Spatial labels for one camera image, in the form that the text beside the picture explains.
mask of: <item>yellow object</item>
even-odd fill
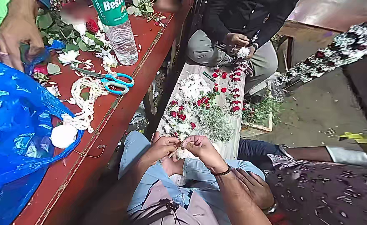
[[[345,134],[341,135],[340,137],[346,138],[346,139],[353,139],[358,144],[367,144],[367,136],[366,135],[363,136],[361,134],[353,134],[351,132],[345,132]]]

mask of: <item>hand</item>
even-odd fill
[[[176,151],[181,144],[181,141],[176,137],[160,137],[159,135],[158,133],[158,139],[155,142],[152,141],[151,147],[140,159],[141,162],[149,166],[155,165],[157,161],[167,156],[170,152]]]
[[[250,39],[243,34],[228,33],[224,42],[233,49],[239,49],[249,44]]]
[[[199,157],[213,173],[223,173],[228,170],[225,160],[206,136],[189,136],[185,142],[182,142],[182,146]]]
[[[233,173],[241,180],[246,192],[260,209],[268,209],[274,205],[274,196],[268,184],[257,174],[238,168]]]
[[[29,55],[35,55],[44,48],[39,29],[36,26],[33,0],[12,0],[8,13],[0,25],[0,60],[6,65],[24,71],[20,55],[20,43],[29,43]]]

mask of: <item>green bottle label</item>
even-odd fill
[[[124,0],[92,0],[100,21],[108,26],[116,26],[128,20],[127,7]]]

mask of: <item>wristwatch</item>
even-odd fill
[[[269,214],[276,212],[277,208],[278,208],[278,203],[276,202],[276,198],[274,197],[274,204],[271,207],[264,209],[262,212],[265,215],[269,215]]]

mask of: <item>bracelet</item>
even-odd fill
[[[265,214],[265,215],[269,215],[271,213],[274,213],[276,211],[276,208],[278,207],[278,203],[276,202],[276,198],[274,197],[274,204],[267,208],[267,209],[264,209],[262,212]]]
[[[228,174],[230,171],[231,171],[231,166],[226,164],[228,166],[228,170],[225,171],[225,172],[221,172],[221,173],[213,173],[211,170],[210,170],[210,173],[214,176],[222,176],[222,175],[226,175]]]

